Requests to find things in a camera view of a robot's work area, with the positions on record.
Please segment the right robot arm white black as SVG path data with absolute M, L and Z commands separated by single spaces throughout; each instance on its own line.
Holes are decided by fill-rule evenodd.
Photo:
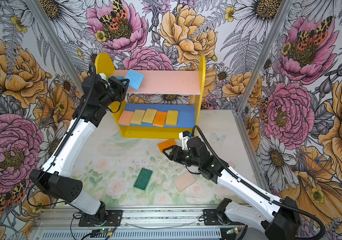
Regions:
M 298 213 L 290 209 L 295 203 L 289 201 L 287 208 L 281 207 L 280 198 L 245 179 L 222 160 L 206 140 L 187 138 L 182 146 L 163 149 L 163 154 L 175 163 L 197 167 L 205 179 L 234 192 L 249 204 L 244 207 L 232 200 L 222 200 L 216 209 L 222 222 L 245 224 L 263 232 L 270 240 L 295 239 L 300 226 Z

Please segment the blue cellulose sponge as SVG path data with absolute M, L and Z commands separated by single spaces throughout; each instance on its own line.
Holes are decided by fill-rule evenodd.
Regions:
M 134 70 L 129 70 L 126 74 L 125 79 L 128 79 L 130 81 L 129 86 L 135 90 L 138 90 L 141 86 L 141 83 L 144 79 L 145 75 L 142 73 L 139 73 Z

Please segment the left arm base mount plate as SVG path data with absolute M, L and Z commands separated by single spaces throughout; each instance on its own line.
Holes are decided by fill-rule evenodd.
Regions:
M 122 210 L 105 210 L 103 214 L 82 214 L 80 227 L 119 227 L 123 218 Z

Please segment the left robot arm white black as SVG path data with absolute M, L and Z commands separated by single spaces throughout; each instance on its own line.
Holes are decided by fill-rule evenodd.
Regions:
M 83 190 L 82 181 L 72 179 L 71 173 L 87 139 L 110 110 L 109 106 L 123 102 L 129 83 L 128 79 L 104 74 L 86 77 L 82 83 L 85 94 L 73 114 L 69 129 L 42 169 L 30 174 L 30 180 L 42 193 L 63 200 L 97 226 L 107 220 L 105 204 Z

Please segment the green scouring pad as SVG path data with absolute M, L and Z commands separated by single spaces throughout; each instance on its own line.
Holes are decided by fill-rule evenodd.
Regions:
M 151 179 L 152 174 L 153 174 L 153 171 L 142 168 L 137 177 L 137 180 L 134 183 L 134 188 L 145 191 Z

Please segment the pink orange sponge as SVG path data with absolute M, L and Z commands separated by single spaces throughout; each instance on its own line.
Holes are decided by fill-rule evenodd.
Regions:
M 134 112 L 124 110 L 119 117 L 118 124 L 120 126 L 130 126 L 133 115 Z

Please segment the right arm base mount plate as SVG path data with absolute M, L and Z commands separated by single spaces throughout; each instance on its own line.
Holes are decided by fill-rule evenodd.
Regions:
M 223 213 L 216 209 L 203 209 L 203 214 L 198 218 L 205 226 L 239 226 L 242 223 L 229 220 Z

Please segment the yellow sponge with green back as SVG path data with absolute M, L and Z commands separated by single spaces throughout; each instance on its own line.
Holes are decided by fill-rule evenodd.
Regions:
M 146 110 L 136 109 L 130 120 L 130 124 L 140 126 L 142 124 L 142 120 L 143 120 L 145 113 L 146 113 Z

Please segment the large yellow sponge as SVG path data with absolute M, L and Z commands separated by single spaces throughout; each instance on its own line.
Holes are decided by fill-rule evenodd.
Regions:
M 154 119 L 156 117 L 157 112 L 158 112 L 158 110 L 156 110 L 156 109 L 147 109 L 143 118 L 142 118 L 142 123 L 152 125 L 154 122 Z

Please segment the small yellow sponge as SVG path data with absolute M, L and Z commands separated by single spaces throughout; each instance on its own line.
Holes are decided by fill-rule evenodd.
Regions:
M 176 110 L 168 110 L 166 117 L 166 125 L 175 127 L 178 121 L 179 112 Z

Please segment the orange sponge front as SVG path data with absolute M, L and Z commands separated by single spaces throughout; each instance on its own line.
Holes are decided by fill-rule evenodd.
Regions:
M 164 127 L 167 119 L 167 112 L 157 111 L 156 116 L 153 120 L 153 126 L 155 127 Z

